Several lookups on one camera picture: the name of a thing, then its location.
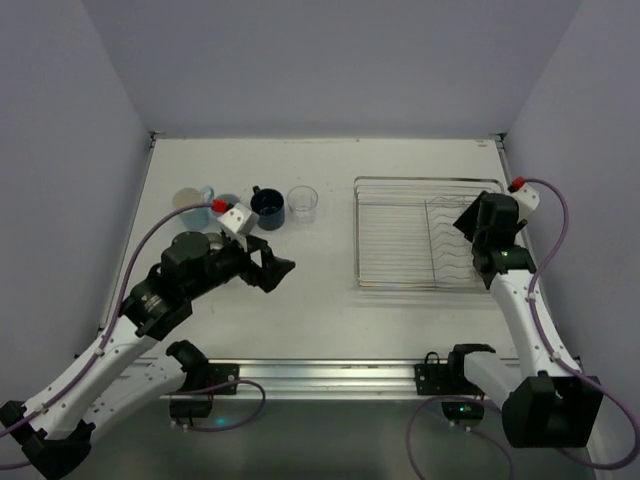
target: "cable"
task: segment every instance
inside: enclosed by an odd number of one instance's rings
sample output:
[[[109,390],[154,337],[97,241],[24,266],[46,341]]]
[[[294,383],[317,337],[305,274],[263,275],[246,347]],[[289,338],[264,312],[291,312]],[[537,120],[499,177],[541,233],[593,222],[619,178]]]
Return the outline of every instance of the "cable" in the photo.
[[[9,465],[0,465],[0,471],[17,470],[19,468],[28,467],[31,462],[10,463]]]
[[[232,423],[231,425],[225,425],[223,427],[194,427],[193,425],[183,425],[182,428],[184,428],[185,430],[192,430],[194,432],[217,433],[235,430],[236,428],[240,428],[247,423],[254,421],[258,417],[258,415],[260,415],[260,412],[262,412],[265,404],[267,403],[267,392],[264,390],[262,385],[252,380],[234,380],[232,382],[220,383],[218,385],[214,385],[213,387],[202,388],[200,390],[191,390],[189,392],[173,392],[171,395],[199,395],[203,393],[215,392],[216,390],[232,387],[234,385],[251,385],[252,387],[260,390],[260,395],[262,395],[260,405],[258,405],[258,408],[256,408],[256,410],[251,415],[243,420],[240,420],[239,422]]]
[[[560,204],[562,205],[563,221],[562,221],[562,231],[560,232],[560,237],[558,237],[556,244],[553,246],[549,254],[542,261],[542,263],[538,267],[538,270],[534,273],[533,278],[529,283],[529,289],[528,289],[529,308],[531,309],[531,316],[533,317],[533,322],[536,326],[536,330],[538,331],[538,335],[540,335],[540,339],[542,340],[542,343],[547,349],[547,352],[549,352],[549,355],[551,355],[551,357],[553,358],[555,351],[553,349],[553,346],[551,345],[551,342],[549,342],[549,339],[547,338],[544,332],[544,329],[542,328],[542,323],[540,322],[540,317],[538,315],[538,308],[536,306],[536,300],[533,295],[533,292],[535,290],[536,283],[540,279],[540,275],[547,268],[547,266],[549,265],[549,262],[551,262],[553,257],[555,257],[555,255],[558,253],[558,250],[560,250],[560,247],[562,246],[564,239],[567,236],[567,231],[569,230],[569,206],[567,205],[567,201],[564,195],[562,194],[562,192],[560,192],[560,190],[558,190],[555,186],[553,186],[551,183],[547,182],[546,180],[541,180],[538,178],[528,178],[525,180],[525,182],[537,183],[539,185],[543,185],[547,187],[558,197],[558,200],[560,200]],[[629,419],[629,422],[631,423],[631,426],[633,428],[633,434],[634,434],[633,448],[624,458],[622,458],[621,460],[618,460],[617,462],[595,463],[590,460],[585,460],[579,457],[578,455],[564,449],[560,449],[559,450],[560,453],[570,458],[574,462],[577,462],[581,465],[585,465],[587,467],[590,467],[596,470],[618,470],[620,468],[623,468],[629,465],[631,462],[633,462],[636,459],[636,457],[640,453],[640,424],[638,423],[638,419],[636,418],[636,416],[633,414],[633,412],[631,412],[631,410],[627,408],[626,405],[622,403],[622,401],[614,393],[607,390],[602,385],[594,382],[589,377],[584,375],[582,372],[571,368],[562,359],[556,359],[555,362],[558,365],[560,365],[560,367],[562,367],[565,371],[579,378],[582,382],[584,382],[591,388],[599,391],[600,393],[608,397],[613,403],[615,403],[620,408],[620,410],[622,410],[622,412],[626,415],[626,417]]]
[[[418,414],[422,411],[422,409],[424,407],[426,407],[427,405],[429,405],[431,403],[436,403],[436,402],[475,403],[476,405],[480,405],[482,407],[487,407],[490,410],[499,411],[499,410],[497,410],[497,408],[492,408],[490,405],[487,404],[487,402],[481,402],[480,400],[475,400],[473,398],[467,398],[467,397],[461,397],[461,396],[457,396],[457,395],[443,395],[443,396],[438,396],[438,397],[431,397],[431,398],[427,398],[425,401],[423,401],[418,406],[418,408],[416,408],[415,412],[413,412],[413,415],[411,415],[411,418],[409,419],[409,423],[407,424],[407,430],[406,430],[405,436],[404,436],[405,445],[407,447],[407,455],[409,457],[409,463],[411,464],[411,467],[413,468],[413,471],[415,472],[416,476],[420,480],[427,480],[427,477],[425,477],[422,474],[422,472],[420,471],[420,467],[418,466],[418,463],[416,462],[416,459],[413,456],[413,449],[411,447],[411,432],[413,430],[413,425],[415,424],[416,418],[418,418]],[[484,432],[481,432],[479,430],[474,430],[472,428],[465,429],[465,430],[470,432],[470,433],[473,433],[474,435],[477,435],[480,438],[483,438],[484,440],[488,440],[489,442],[493,443],[496,447],[498,447],[500,449],[500,451],[504,454],[504,456],[507,457],[507,461],[509,462],[509,480],[513,480],[515,478],[515,468],[514,468],[514,465],[513,465],[513,458],[511,458],[511,454],[509,454],[509,451],[503,445],[501,445],[497,440],[495,440],[494,438],[490,437],[489,435],[487,435]]]
[[[425,364],[425,365],[426,365],[427,363],[429,363],[429,357],[430,357],[431,355],[435,355],[435,357],[436,357],[436,363],[440,363],[440,355],[438,355],[438,352],[431,351],[431,352],[427,353],[427,356],[426,356],[426,357],[424,357],[424,364]]]
[[[131,277],[131,272],[133,271],[133,266],[134,266],[136,260],[138,259],[138,256],[140,255],[140,252],[142,251],[142,248],[146,245],[146,243],[149,241],[151,236],[154,233],[156,233],[156,231],[158,231],[158,229],[161,226],[163,226],[165,223],[167,223],[173,217],[176,217],[177,215],[180,215],[183,212],[186,212],[188,210],[194,210],[196,208],[210,208],[210,207],[211,207],[210,203],[197,203],[197,204],[194,204],[194,205],[188,205],[186,207],[178,208],[178,209],[172,211],[171,213],[168,213],[164,217],[162,217],[155,225],[153,225],[151,227],[151,229],[145,234],[145,236],[142,237],[142,240],[140,240],[140,243],[138,244],[138,246],[133,251],[133,254],[131,255],[131,259],[129,260],[129,263],[127,264],[127,268],[126,268],[126,270],[124,272],[124,275],[123,275],[123,278],[122,278],[122,285],[120,286],[120,290],[118,291],[118,298],[116,300],[116,308],[114,308],[113,313],[111,314],[111,318],[109,319],[109,322],[107,324],[106,331],[105,331],[105,333],[104,333],[104,335],[102,337],[102,340],[100,341],[100,344],[98,345],[98,347],[100,349],[104,349],[104,347],[107,346],[107,344],[109,343],[109,340],[111,338],[111,335],[113,334],[113,331],[116,328],[116,324],[118,323],[118,313],[120,312],[120,305],[122,304],[122,301],[124,300],[125,291],[126,291],[129,279]],[[89,370],[91,370],[91,367],[93,367],[93,365],[96,363],[96,360],[98,360],[98,358],[99,358],[98,355],[96,355],[95,353],[92,354],[91,357],[89,357],[89,360],[87,361],[85,366],[82,367],[82,369],[76,374],[76,376],[73,377],[71,379],[71,381],[69,381],[69,383],[64,388],[62,388],[58,393],[56,393],[53,397],[51,397],[49,400],[44,402],[44,407],[41,410],[32,412],[31,414],[29,414],[26,417],[24,417],[22,420],[19,420],[18,422],[14,423],[13,425],[8,427],[7,429],[2,430],[0,432],[0,438],[3,438],[5,436],[9,435],[10,433],[12,433],[15,430],[19,429],[23,425],[26,425],[31,420],[33,420],[38,415],[40,415],[40,412],[46,411],[47,408],[50,408],[58,400],[60,400],[67,393],[69,393],[69,391],[73,387],[75,387],[78,384],[78,382],[80,382],[80,380],[82,380],[84,378],[84,376],[89,372]],[[5,465],[5,466],[0,465],[0,470],[4,469],[4,467],[7,467],[7,466],[11,466],[11,465]]]

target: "cup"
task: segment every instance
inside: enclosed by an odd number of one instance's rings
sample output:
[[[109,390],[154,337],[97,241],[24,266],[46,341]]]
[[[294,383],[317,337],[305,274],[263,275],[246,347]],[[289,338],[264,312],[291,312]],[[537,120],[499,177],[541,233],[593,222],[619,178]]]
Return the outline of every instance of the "cup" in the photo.
[[[300,225],[311,225],[316,220],[318,192],[307,185],[293,187],[287,194],[291,216]]]
[[[260,216],[258,226],[263,230],[277,230],[284,223],[284,197],[272,188],[253,187],[251,210]]]
[[[174,209],[195,205],[198,203],[209,203],[213,200],[213,188],[206,186],[200,190],[192,187],[185,187],[178,190],[171,203]],[[180,214],[180,220],[187,230],[200,231],[209,226],[209,208],[194,208]]]

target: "light blue mug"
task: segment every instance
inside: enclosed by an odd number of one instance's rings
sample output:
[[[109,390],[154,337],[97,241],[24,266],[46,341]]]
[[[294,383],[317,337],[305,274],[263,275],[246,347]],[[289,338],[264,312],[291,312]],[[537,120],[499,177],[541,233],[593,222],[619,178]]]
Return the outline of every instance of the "light blue mug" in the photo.
[[[185,187],[178,190],[173,196],[172,204],[174,209],[183,208],[196,203],[211,203],[214,198],[213,188],[206,186],[200,190],[192,187]],[[180,220],[187,230],[200,231],[209,226],[211,221],[211,209],[195,208],[180,214]]]

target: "clear plastic cup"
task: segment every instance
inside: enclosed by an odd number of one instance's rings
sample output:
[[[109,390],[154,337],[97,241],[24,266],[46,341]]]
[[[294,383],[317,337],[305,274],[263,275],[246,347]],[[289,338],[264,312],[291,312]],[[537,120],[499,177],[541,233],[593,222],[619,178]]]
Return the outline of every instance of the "clear plastic cup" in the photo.
[[[316,220],[318,192],[306,185],[292,188],[287,194],[291,216],[300,225],[311,225]]]

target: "cable connector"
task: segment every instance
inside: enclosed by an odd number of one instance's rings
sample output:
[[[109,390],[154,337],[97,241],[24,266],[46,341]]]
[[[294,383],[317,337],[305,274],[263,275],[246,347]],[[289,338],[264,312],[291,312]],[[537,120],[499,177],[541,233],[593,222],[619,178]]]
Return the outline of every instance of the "cable connector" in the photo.
[[[517,192],[524,186],[525,183],[526,180],[524,179],[524,177],[514,178],[507,190],[509,190],[510,193]]]
[[[219,198],[215,198],[211,203],[211,210],[216,213],[225,213],[232,205],[224,200],[220,200]]]

